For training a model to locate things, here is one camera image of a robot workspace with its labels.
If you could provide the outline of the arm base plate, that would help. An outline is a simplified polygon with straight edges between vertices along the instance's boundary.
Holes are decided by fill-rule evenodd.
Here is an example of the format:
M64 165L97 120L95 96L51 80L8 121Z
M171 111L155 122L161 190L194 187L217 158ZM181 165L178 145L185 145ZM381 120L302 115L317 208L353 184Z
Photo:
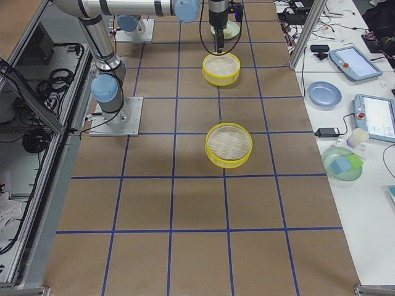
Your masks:
M133 19L121 21L118 18L116 40L119 43L150 43L153 37L153 19Z
M123 109L110 120L113 115L102 113L97 103L95 112L101 113L93 117L93 128L89 130L90 136L138 136L143 109L143 97L127 97Z

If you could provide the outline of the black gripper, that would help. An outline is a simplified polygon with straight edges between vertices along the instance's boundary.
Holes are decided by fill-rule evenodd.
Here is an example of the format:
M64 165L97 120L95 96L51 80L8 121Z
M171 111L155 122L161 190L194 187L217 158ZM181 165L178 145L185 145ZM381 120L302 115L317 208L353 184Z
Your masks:
M229 2L209 0L209 23L215 28L215 52L221 54L224 47L223 29L227 26Z

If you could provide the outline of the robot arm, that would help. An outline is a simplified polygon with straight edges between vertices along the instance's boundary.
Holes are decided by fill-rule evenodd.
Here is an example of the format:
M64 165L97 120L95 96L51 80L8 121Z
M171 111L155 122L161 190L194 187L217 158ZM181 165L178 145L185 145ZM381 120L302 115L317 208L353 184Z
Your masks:
M114 54L103 15L176 16L181 22L192 22L203 1L54 1L62 12L77 17L86 39L102 60Z
M125 63L115 53L100 15L78 20L96 59L91 92L101 108L103 120L113 125L125 123L129 117L123 95Z

